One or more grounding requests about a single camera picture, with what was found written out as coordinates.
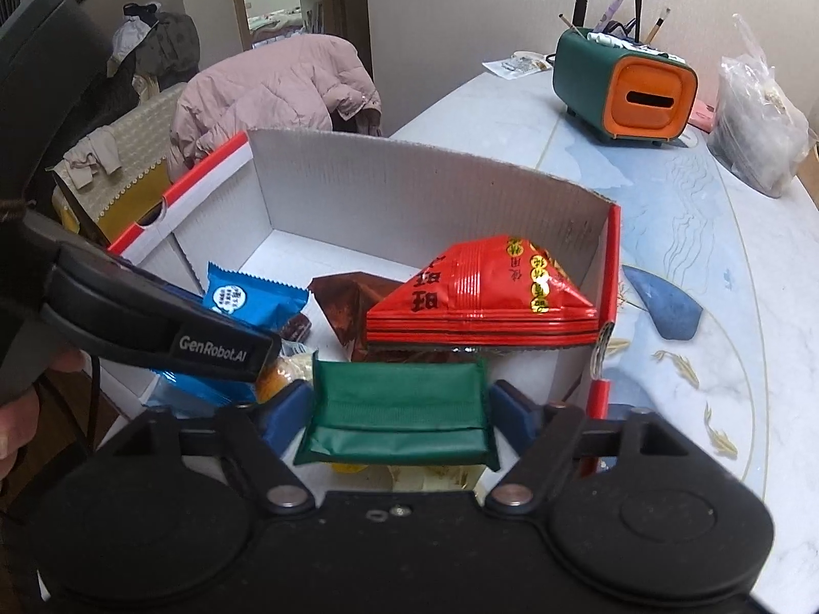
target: metal screw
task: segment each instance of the metal screw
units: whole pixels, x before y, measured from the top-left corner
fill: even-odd
[[[375,521],[376,523],[386,521],[390,518],[390,516],[386,513],[386,510],[367,510],[367,514],[364,516],[370,521]]]
[[[280,508],[297,508],[307,502],[307,492],[293,485],[279,485],[268,490],[267,500]]]
[[[505,506],[526,505],[535,495],[524,485],[501,485],[492,490],[492,498]]]
[[[390,514],[394,517],[408,517],[412,514],[412,508],[405,505],[394,505],[390,508]]]

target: human hand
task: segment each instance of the human hand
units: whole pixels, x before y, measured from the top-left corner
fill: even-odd
[[[81,371],[84,363],[83,354],[71,350],[58,355],[51,369]],[[39,414],[40,402],[33,389],[27,390],[19,400],[0,407],[0,480],[14,467],[17,451],[34,438]]]

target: pink puffer jacket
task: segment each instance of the pink puffer jacket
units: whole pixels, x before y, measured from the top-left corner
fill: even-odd
[[[195,76],[179,98],[170,128],[170,179],[238,131],[332,130],[333,112],[355,118],[359,133],[381,134],[381,98],[349,41],[302,34],[225,59]]]

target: table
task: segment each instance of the table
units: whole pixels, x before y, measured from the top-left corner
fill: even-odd
[[[816,611],[819,212],[801,183],[779,200],[756,193],[690,126],[662,148],[603,143],[568,117],[550,73],[484,73],[393,138],[532,167],[621,205],[620,306],[604,368],[613,414],[658,410],[762,497],[775,541],[755,595],[781,614]],[[669,315],[658,297],[683,309]],[[735,455],[718,450],[706,419]]]

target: green snack package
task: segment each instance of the green snack package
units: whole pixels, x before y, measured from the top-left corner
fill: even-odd
[[[294,464],[500,468],[480,362],[322,362]]]

